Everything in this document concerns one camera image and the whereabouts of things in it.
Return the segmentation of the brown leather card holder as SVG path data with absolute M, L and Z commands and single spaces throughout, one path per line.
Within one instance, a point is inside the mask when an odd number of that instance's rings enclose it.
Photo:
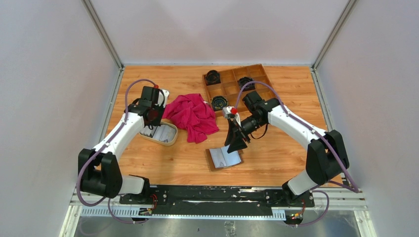
M 207 161 L 209 164 L 209 169 L 211 171 L 218 171 L 226 168 L 231 168 L 244 162 L 242 158 L 242 150 L 228 153 L 228 148 L 229 147 L 226 146 L 221 148 L 212 148 L 205 150 Z

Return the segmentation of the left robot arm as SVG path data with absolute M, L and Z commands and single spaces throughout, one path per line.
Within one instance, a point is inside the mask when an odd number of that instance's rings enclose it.
M 119 160 L 132 139 L 145 127 L 160 125 L 170 92 L 156 86 L 144 86 L 140 98 L 126 104 L 121 120 L 99 144 L 82 149 L 78 156 L 77 193 L 114 198 L 132 194 L 139 204 L 151 199 L 149 180 L 122 175 Z

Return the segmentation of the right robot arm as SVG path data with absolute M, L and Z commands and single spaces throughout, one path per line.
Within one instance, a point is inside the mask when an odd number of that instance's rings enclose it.
M 305 169 L 282 185 L 281 198 L 286 205 L 295 206 L 303 194 L 329 182 L 349 167 L 343 137 L 338 131 L 317 128 L 291 112 L 279 99 L 264 100 L 256 91 L 248 93 L 243 102 L 251 113 L 244 120 L 240 120 L 235 107 L 222 109 L 229 125 L 224 144 L 228 153 L 247 148 L 251 134 L 267 125 L 285 132 L 307 152 Z

